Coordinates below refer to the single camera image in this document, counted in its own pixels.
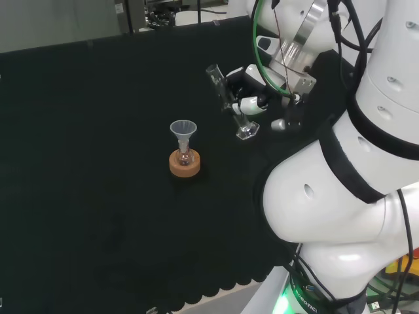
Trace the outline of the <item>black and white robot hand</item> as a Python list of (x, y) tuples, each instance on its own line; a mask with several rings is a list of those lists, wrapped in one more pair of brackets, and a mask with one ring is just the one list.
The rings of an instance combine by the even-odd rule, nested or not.
[(304, 108), (316, 84), (310, 75), (293, 77), (297, 85), (290, 90), (284, 78), (267, 69), (272, 80), (284, 88), (286, 95), (271, 90), (255, 64), (230, 72), (225, 78), (227, 107), (238, 116), (256, 116), (266, 112), (270, 105), (280, 105), (282, 117), (271, 123), (274, 131), (296, 132), (302, 128)]

